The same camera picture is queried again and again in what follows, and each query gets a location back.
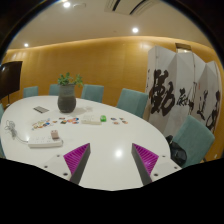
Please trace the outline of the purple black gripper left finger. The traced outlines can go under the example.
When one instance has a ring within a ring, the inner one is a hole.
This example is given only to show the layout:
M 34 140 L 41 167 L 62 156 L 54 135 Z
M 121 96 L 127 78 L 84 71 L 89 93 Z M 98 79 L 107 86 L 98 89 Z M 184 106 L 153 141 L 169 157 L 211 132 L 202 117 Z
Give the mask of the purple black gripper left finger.
M 90 144 L 87 143 L 65 155 L 57 154 L 43 164 L 43 169 L 72 183 L 79 184 L 89 156 Z

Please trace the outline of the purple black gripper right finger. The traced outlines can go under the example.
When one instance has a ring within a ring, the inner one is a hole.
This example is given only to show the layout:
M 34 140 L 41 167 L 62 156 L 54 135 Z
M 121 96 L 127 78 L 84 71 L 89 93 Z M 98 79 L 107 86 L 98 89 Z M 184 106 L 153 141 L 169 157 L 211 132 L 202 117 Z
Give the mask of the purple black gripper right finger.
M 157 155 L 135 143 L 132 144 L 131 153 L 143 185 L 148 185 L 181 170 L 181 167 L 168 156 Z

